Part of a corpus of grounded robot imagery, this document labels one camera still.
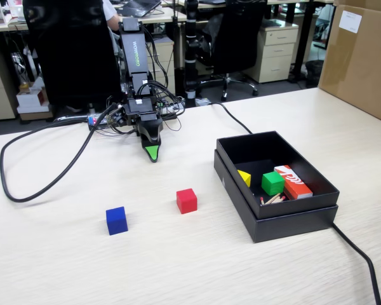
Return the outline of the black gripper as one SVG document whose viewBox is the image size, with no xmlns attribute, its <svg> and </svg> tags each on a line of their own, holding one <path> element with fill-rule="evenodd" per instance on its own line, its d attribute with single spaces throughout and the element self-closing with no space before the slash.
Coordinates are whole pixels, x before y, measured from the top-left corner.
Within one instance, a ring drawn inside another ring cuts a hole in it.
<svg viewBox="0 0 381 305">
<path fill-rule="evenodd" d="M 150 161 L 156 163 L 161 147 L 160 132 L 163 130 L 163 120 L 157 115 L 151 98 L 128 99 L 123 108 L 127 125 L 137 125 L 142 148 Z"/>
</svg>

